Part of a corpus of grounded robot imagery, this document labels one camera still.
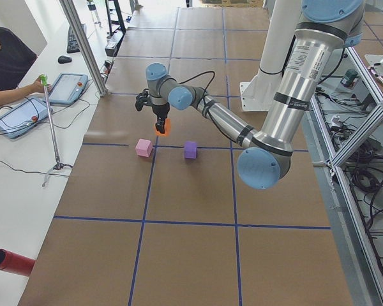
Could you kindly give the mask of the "person's hand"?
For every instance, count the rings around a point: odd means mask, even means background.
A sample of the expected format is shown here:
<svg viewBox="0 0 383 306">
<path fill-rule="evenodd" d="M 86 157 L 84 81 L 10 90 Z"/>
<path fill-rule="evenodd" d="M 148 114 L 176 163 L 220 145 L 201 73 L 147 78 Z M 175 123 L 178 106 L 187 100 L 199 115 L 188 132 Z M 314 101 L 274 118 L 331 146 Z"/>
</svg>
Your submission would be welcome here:
<svg viewBox="0 0 383 306">
<path fill-rule="evenodd" d="M 42 84 L 42 82 L 39 78 L 37 78 L 28 87 L 29 87 L 29 94 L 44 93 L 44 89 L 45 89 L 45 86 Z"/>
</svg>

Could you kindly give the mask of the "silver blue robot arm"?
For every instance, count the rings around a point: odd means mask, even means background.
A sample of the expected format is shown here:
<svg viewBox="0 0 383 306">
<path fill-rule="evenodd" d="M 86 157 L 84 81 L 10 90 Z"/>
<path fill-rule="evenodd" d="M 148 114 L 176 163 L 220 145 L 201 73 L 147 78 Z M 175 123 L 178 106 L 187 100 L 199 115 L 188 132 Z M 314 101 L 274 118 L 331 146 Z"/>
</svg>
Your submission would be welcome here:
<svg viewBox="0 0 383 306">
<path fill-rule="evenodd" d="M 206 89 L 178 83 L 161 63 L 146 68 L 147 88 L 137 96 L 136 109 L 150 106 L 157 117 L 156 130 L 165 133 L 170 107 L 194 107 L 244 148 L 237 160 L 241 180 L 255 189 L 273 187 L 290 168 L 292 139 L 332 52 L 359 43 L 364 6 L 364 1 L 302 1 L 294 31 L 296 44 L 260 131 Z"/>
</svg>

